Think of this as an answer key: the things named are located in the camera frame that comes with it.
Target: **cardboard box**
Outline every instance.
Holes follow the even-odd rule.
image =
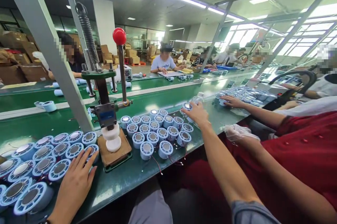
[[[137,50],[126,50],[126,57],[138,57]]]
[[[18,61],[18,63],[24,65],[24,64],[30,64],[31,60],[26,54],[13,54],[15,59]]]
[[[41,82],[50,80],[48,71],[40,65],[21,65],[22,72],[24,73],[28,82]]]
[[[109,53],[108,45],[101,45],[101,50],[103,54],[108,54]]]
[[[0,67],[0,79],[5,85],[26,83],[27,79],[18,65]]]

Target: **workbench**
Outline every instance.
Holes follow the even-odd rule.
[[[233,112],[232,108],[222,107],[219,105],[218,100],[215,99],[214,94],[221,89],[226,88],[229,81],[233,80],[236,84],[240,84],[245,78],[251,78],[256,70],[247,70],[246,72],[231,72],[224,77],[218,77],[216,81],[206,80],[202,84],[186,85],[180,87],[178,79],[174,82],[169,82],[166,79],[158,78],[151,80],[139,80],[133,81],[133,88],[139,88],[144,90],[146,88],[156,89],[162,85],[169,87],[170,85],[176,85],[177,88],[155,91],[141,95],[132,96],[133,105],[121,109],[117,112],[117,118],[121,118],[124,115],[135,116],[143,115],[149,113],[152,109],[167,109],[170,114],[175,116],[180,116],[180,108],[182,104],[193,96],[197,95],[199,91],[204,92],[205,102],[204,108],[209,113],[209,120],[212,124],[213,129],[217,134],[221,132],[221,127],[225,124],[234,124],[241,121],[243,118],[248,116],[246,113],[240,115]],[[88,98],[85,91],[85,86],[80,87],[84,89],[81,90],[83,98]],[[12,99],[20,101],[17,108],[27,107],[29,104],[35,101],[47,101],[53,99],[59,99],[60,97],[53,96],[53,90],[41,91],[37,90],[34,92],[21,92],[17,94],[8,94],[0,96],[1,104],[3,98],[7,98],[7,102],[15,102]],[[99,130],[99,124],[93,123],[95,129]],[[8,120],[0,121],[0,131],[6,132],[5,138],[1,139],[0,142],[0,152],[8,152],[9,150],[14,150],[15,148],[26,144],[28,142],[37,141],[38,139],[47,135],[57,135],[59,133],[68,132],[71,133],[79,129],[79,125],[75,119],[73,119],[72,112],[69,108],[57,110],[52,113],[39,113],[24,117],[17,117]],[[203,145],[203,140],[200,130],[197,126],[194,126],[194,131],[191,133],[192,141],[187,146],[187,153],[192,152],[198,147]],[[155,176],[159,173],[158,166],[154,160],[143,161],[140,158],[139,150],[132,150],[132,158],[124,162],[122,165],[116,167],[109,173],[105,173],[101,161],[99,161],[98,169],[93,181],[92,188],[86,198],[83,206],[78,211],[75,216],[73,223],[79,223],[83,219],[87,218],[94,212],[105,207],[110,202],[121,197],[125,193],[139,186],[149,178]],[[179,160],[185,155],[185,149],[174,149],[171,159]],[[158,161],[160,168],[164,170],[172,164],[172,162],[167,159],[163,160],[158,156],[158,153],[154,153],[153,156]],[[55,196],[57,194],[57,186],[52,185],[55,188]],[[4,214],[6,216],[7,224],[35,224],[45,215],[48,215],[53,210],[56,197],[47,206],[47,208],[34,215],[27,216],[14,216],[12,210],[7,210]]]

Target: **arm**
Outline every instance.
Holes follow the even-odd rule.
[[[282,167],[259,141],[244,137],[238,143],[257,159],[280,189],[315,223],[337,223],[337,213],[327,199]]]
[[[282,121],[286,118],[286,115],[274,113],[272,111],[268,111],[266,109],[262,109],[247,103],[242,102],[237,98],[233,98],[231,96],[223,96],[220,97],[228,101],[225,103],[227,106],[236,107],[236,108],[243,108],[248,111],[251,115],[261,120],[263,123],[273,127],[278,128]]]
[[[182,109],[200,127],[206,155],[213,174],[229,205],[233,201],[256,201],[262,204],[243,170],[221,142],[208,121],[208,113],[201,103],[191,103],[192,111]]]

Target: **metal frame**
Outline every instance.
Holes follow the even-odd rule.
[[[44,0],[14,0],[27,26],[34,36],[46,61],[51,66],[65,98],[80,128],[84,132],[93,130],[75,78],[66,61],[65,52]]]

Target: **person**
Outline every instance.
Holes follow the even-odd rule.
[[[204,50],[204,52],[201,55],[198,55],[197,58],[195,59],[195,61],[192,63],[192,67],[202,67],[203,63],[208,55],[208,52],[210,51],[211,46],[208,46],[206,48],[206,50]],[[210,56],[210,58],[207,60],[207,64],[205,66],[205,68],[217,68],[217,64],[213,62],[212,60],[212,55]]]
[[[224,139],[267,209],[281,223],[337,223],[337,112],[290,117],[221,98],[277,130],[279,138],[263,142],[241,136],[234,145]],[[198,160],[185,170],[182,186],[219,202],[222,188],[214,181],[211,163]]]
[[[239,43],[233,43],[229,45],[228,49],[226,51],[217,54],[217,56],[214,58],[214,62],[217,65],[226,66],[230,62],[237,62],[239,64],[242,64],[245,66],[245,63],[241,60],[238,60],[238,57],[244,53],[245,50],[242,50],[241,52],[235,53],[235,51],[239,51],[240,44]]]
[[[160,56],[154,58],[152,65],[151,65],[151,73],[158,73],[162,72],[167,74],[167,69],[171,68],[174,71],[182,70],[186,68],[185,65],[176,66],[170,53],[172,52],[173,47],[169,44],[162,43],[160,48]]]
[[[66,53],[66,60],[69,63],[74,78],[81,78],[82,64],[85,63],[85,59],[79,51],[78,46],[69,34],[58,31],[57,35],[59,36],[62,48]],[[53,67],[48,70],[48,76],[50,77],[50,79],[55,80],[54,74],[51,70],[52,68]]]

